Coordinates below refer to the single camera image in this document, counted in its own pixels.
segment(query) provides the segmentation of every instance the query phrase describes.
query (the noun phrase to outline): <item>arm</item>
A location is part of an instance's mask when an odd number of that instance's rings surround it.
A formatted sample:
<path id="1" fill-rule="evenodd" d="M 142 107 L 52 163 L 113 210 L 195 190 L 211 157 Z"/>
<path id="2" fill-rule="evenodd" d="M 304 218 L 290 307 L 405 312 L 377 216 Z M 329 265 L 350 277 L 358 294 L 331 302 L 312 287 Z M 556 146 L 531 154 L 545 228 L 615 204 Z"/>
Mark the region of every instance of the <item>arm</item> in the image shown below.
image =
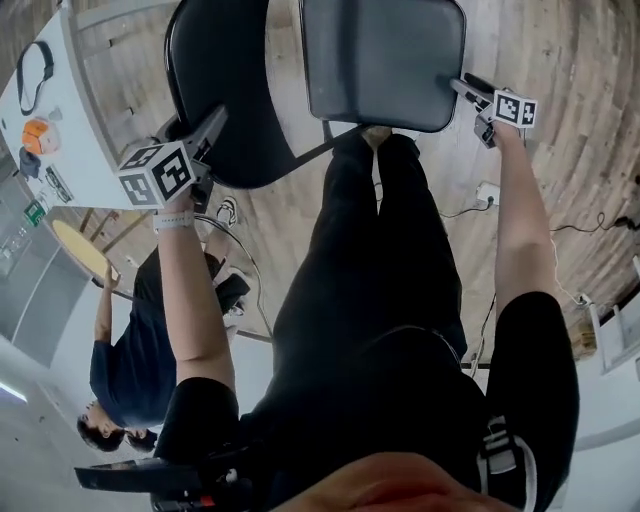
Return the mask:
<path id="1" fill-rule="evenodd" d="M 515 128 L 495 122 L 502 152 L 496 295 L 498 317 L 528 292 L 555 291 L 549 220 L 526 149 Z"/>
<path id="2" fill-rule="evenodd" d="M 120 277 L 116 280 L 113 279 L 112 271 L 111 265 L 107 265 L 107 272 L 104 276 L 104 288 L 102 289 L 102 296 L 100 297 L 94 327 L 94 339 L 109 344 L 111 344 L 112 323 L 111 293 L 118 286 L 118 281 L 120 280 Z"/>
<path id="3" fill-rule="evenodd" d="M 193 209 L 193 202 L 185 196 L 166 212 L 188 209 Z M 158 246 L 164 309 L 178 384 L 203 377 L 235 390 L 222 312 L 195 227 L 160 231 Z"/>

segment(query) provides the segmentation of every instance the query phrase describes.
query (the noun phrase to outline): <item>person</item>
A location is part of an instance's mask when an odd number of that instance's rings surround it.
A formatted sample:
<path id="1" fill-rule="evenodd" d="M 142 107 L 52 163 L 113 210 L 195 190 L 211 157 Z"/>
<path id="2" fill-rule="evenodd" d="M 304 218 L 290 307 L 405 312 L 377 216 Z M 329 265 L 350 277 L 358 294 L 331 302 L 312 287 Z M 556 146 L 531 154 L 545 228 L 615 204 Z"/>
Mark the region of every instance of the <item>person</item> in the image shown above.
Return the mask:
<path id="1" fill-rule="evenodd" d="M 238 417 L 195 230 L 160 233 L 178 385 L 155 455 L 197 464 L 259 442 L 255 510 L 546 510 L 571 461 L 577 376 L 526 149 L 516 129 L 496 123 L 495 132 L 497 328 L 486 396 L 461 371 L 461 283 L 418 148 L 369 134 L 370 144 L 354 137 L 334 151 L 308 255 L 275 323 L 274 377 L 251 414 Z M 167 214 L 190 208 L 182 198 Z M 394 261 L 411 277 L 398 279 Z"/>
<path id="2" fill-rule="evenodd" d="M 218 220 L 232 228 L 237 222 L 237 204 L 226 198 Z M 229 251 L 229 238 L 213 230 L 201 258 L 207 275 L 203 284 L 213 291 Z M 126 437 L 142 452 L 155 447 L 156 434 L 149 427 L 163 423 L 176 385 L 176 361 L 169 345 L 158 250 L 138 269 L 133 290 L 129 325 L 115 346 L 111 345 L 111 294 L 118 281 L 107 269 L 95 324 L 90 384 L 97 400 L 78 418 L 77 430 L 92 448 L 111 452 Z M 216 288 L 223 314 L 228 313 L 249 292 L 249 286 L 232 274 Z"/>

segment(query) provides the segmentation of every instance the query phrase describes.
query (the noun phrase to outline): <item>dark hair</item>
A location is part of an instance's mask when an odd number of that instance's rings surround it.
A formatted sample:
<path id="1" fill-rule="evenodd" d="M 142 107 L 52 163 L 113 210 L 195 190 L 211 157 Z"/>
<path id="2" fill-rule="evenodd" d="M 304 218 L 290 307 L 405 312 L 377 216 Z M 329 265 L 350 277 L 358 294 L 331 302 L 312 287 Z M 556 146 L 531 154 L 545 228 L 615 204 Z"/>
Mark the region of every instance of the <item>dark hair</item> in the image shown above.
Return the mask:
<path id="1" fill-rule="evenodd" d="M 129 441 L 131 448 L 142 453 L 151 453 L 156 447 L 157 440 L 158 434 L 151 432 L 151 430 L 147 430 L 147 435 L 142 439 L 127 432 L 127 441 Z"/>
<path id="2" fill-rule="evenodd" d="M 104 437 L 99 428 L 89 428 L 82 417 L 78 418 L 76 428 L 87 446 L 102 452 L 115 452 L 124 439 L 124 430 L 112 432 L 109 437 Z"/>

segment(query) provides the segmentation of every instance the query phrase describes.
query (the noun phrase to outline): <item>gray chair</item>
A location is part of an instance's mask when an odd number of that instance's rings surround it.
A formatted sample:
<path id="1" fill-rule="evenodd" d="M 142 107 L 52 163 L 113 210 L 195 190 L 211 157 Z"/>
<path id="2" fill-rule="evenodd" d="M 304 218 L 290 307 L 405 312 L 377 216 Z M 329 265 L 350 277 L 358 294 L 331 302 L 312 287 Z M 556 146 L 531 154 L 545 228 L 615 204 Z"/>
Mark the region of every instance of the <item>gray chair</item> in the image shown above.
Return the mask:
<path id="1" fill-rule="evenodd" d="M 268 5 L 182 0 L 167 31 L 177 116 L 159 137 L 198 139 L 224 106 L 215 143 L 205 140 L 193 152 L 213 181 L 232 188 L 269 185 L 353 133 L 332 139 L 325 129 L 321 146 L 302 156 L 291 151 L 267 83 Z M 454 1 L 300 0 L 300 8 L 316 117 L 360 124 L 355 131 L 382 124 L 436 132 L 450 122 L 456 93 L 449 81 L 460 76 L 465 36 L 464 13 Z"/>
<path id="2" fill-rule="evenodd" d="M 466 18 L 453 0 L 300 0 L 311 112 L 434 133 L 453 118 Z"/>

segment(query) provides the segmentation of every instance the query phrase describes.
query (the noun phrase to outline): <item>table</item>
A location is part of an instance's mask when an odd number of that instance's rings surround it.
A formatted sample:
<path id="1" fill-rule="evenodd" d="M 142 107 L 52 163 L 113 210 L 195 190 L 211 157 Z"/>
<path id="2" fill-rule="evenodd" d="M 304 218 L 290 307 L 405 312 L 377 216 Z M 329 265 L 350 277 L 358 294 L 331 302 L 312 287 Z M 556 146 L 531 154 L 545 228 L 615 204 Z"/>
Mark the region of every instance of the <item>table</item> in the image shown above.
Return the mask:
<path id="1" fill-rule="evenodd" d="M 114 171 L 118 155 L 111 143 L 104 121 L 84 68 L 78 46 L 81 30 L 144 9 L 176 3 L 177 0 L 124 0 L 111 2 L 75 16 L 68 1 L 42 29 L 36 40 L 46 42 L 54 59 L 54 74 L 42 87 L 38 107 L 32 116 L 24 117 L 18 103 L 17 73 L 14 73 L 0 97 L 0 132 L 4 136 L 16 165 L 22 147 L 22 131 L 29 118 L 49 118 L 56 109 L 60 120 L 53 117 L 61 141 L 60 148 L 40 157 L 40 180 L 29 179 L 34 196 L 42 194 L 49 207 L 75 206 L 132 209 Z M 42 78 L 44 59 L 37 47 L 31 47 L 23 61 L 25 105 Z M 63 203 L 45 179 L 45 169 L 53 166 L 73 196 Z"/>

